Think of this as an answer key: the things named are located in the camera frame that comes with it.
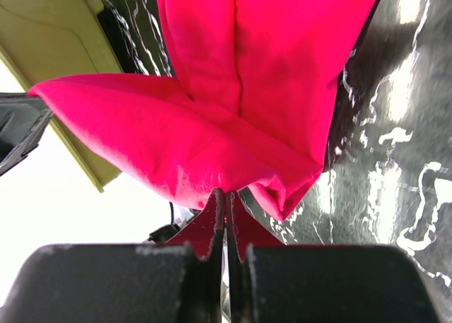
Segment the white floor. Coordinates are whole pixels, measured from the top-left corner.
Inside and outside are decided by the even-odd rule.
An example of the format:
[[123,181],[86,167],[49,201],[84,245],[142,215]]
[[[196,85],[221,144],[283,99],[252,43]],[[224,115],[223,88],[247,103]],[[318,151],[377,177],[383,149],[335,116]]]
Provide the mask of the white floor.
[[[7,75],[0,62],[0,91],[20,91]],[[142,242],[169,222],[168,202],[124,173],[100,194],[47,128],[40,146],[0,177],[0,307],[38,247]]]

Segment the pink fabric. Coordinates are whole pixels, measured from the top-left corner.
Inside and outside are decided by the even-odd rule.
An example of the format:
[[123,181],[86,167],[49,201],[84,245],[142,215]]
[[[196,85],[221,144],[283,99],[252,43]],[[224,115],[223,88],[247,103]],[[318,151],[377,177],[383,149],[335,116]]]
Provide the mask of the pink fabric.
[[338,74],[375,0],[157,1],[177,78],[71,76],[30,94],[171,201],[249,187],[286,219],[322,171]]

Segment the black cable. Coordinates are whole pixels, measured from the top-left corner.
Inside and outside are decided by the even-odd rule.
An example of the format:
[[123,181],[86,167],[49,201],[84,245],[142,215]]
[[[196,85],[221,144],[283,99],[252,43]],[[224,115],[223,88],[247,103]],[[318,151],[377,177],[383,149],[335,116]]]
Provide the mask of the black cable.
[[169,203],[169,208],[171,209],[171,224],[174,224],[174,205],[172,202]]

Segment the folded cloth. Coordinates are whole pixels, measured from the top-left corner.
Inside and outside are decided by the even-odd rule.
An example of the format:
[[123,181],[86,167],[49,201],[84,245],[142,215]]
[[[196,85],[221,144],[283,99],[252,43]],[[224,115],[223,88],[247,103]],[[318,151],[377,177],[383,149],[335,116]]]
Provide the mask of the folded cloth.
[[281,221],[321,174],[338,74],[375,1],[157,0],[176,78],[70,76],[30,94],[170,201],[249,187]]

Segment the marble surface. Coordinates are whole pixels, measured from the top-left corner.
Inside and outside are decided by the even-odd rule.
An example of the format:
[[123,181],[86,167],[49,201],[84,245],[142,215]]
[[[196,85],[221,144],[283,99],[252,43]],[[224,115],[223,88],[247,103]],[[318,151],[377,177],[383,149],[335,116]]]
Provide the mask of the marble surface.
[[[174,75],[155,0],[104,0],[136,72]],[[452,322],[452,0],[381,0],[344,68],[325,172],[285,221],[287,244],[385,244],[419,269]]]

